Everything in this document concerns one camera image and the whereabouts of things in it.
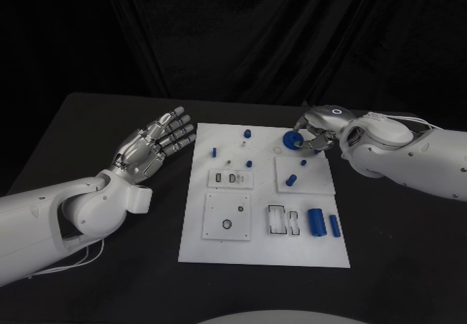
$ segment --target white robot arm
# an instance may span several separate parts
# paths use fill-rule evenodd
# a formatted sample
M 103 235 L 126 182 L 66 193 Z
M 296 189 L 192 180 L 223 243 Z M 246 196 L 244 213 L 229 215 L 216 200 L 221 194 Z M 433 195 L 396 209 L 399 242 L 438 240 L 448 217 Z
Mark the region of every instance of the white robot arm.
M 107 169 L 83 178 L 0 198 L 0 286 L 32 274 L 89 244 L 100 241 L 123 222 L 126 211 L 146 213 L 151 189 L 138 186 L 158 170 L 164 158 L 195 136 L 182 107 L 138 129 L 120 143 Z M 76 227 L 61 237 L 57 209 Z
M 429 126 L 413 132 L 393 119 Z M 467 201 L 467 133 L 442 130 L 413 117 L 352 113 L 332 105 L 312 107 L 292 132 L 315 135 L 295 142 L 303 149 L 327 150 L 338 142 L 342 158 L 365 177 L 386 176 L 397 184 L 443 198 Z

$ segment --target table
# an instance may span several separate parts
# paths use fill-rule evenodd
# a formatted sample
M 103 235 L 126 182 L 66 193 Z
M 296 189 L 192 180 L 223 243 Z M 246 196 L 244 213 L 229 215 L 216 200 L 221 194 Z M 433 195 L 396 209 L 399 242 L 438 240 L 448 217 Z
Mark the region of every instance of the table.
M 131 131 L 178 105 L 194 125 L 291 127 L 306 110 L 70 94 L 9 194 L 97 174 Z M 99 259 L 0 288 L 0 320 L 197 323 L 295 309 L 367 323 L 465 321 L 465 203 L 363 177 L 335 148 L 327 158 L 350 269 L 178 263 L 191 154 L 192 146 L 143 182 L 154 191 L 148 214 L 128 215 Z

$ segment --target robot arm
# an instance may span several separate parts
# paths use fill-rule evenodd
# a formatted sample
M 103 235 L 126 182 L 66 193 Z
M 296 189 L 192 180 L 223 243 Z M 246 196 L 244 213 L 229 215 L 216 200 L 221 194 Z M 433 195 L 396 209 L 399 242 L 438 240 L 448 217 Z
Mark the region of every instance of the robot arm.
M 414 133 L 389 117 L 367 113 L 355 118 L 338 106 L 314 107 L 292 131 L 305 127 L 315 138 L 295 146 L 327 150 L 338 143 L 342 158 L 365 177 L 386 176 L 422 192 L 467 201 L 467 133 L 439 128 Z
M 151 189 L 136 184 L 152 176 L 164 158 L 194 141 L 178 107 L 120 143 L 112 164 L 83 178 L 0 198 L 0 286 L 21 279 L 102 240 L 126 211 L 146 213 Z M 61 237 L 57 209 L 79 233 Z

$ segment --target small blue part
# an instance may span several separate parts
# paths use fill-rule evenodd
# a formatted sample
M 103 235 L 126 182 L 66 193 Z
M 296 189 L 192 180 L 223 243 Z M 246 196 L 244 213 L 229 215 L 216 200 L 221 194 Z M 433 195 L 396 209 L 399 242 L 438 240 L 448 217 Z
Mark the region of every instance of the small blue part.
M 332 235 L 335 238 L 340 237 L 340 230 L 338 230 L 338 224 L 337 224 L 337 217 L 335 215 L 328 216 L 328 221 L 329 221 L 329 228 L 332 229 Z
M 321 209 L 308 210 L 308 221 L 309 221 L 311 235 L 312 236 L 327 235 Z
M 286 185 L 288 187 L 291 187 L 295 181 L 296 181 L 296 175 L 292 174 L 292 175 L 288 177 L 288 180 L 285 181 L 285 185 Z
M 302 142 L 303 141 L 303 137 L 301 136 L 299 133 L 296 132 L 292 132 L 291 130 L 283 134 L 283 138 L 282 138 L 282 141 L 283 141 L 283 145 L 288 149 L 291 150 L 298 150 L 299 147 L 296 147 L 293 145 L 295 142 Z

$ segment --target black backdrop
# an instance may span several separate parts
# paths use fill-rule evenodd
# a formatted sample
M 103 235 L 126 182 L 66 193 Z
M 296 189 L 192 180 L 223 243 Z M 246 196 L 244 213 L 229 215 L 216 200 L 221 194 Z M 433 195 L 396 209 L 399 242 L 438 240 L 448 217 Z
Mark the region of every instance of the black backdrop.
M 463 0 L 1 1 L 1 181 L 76 91 L 306 100 L 465 129 L 465 12 Z

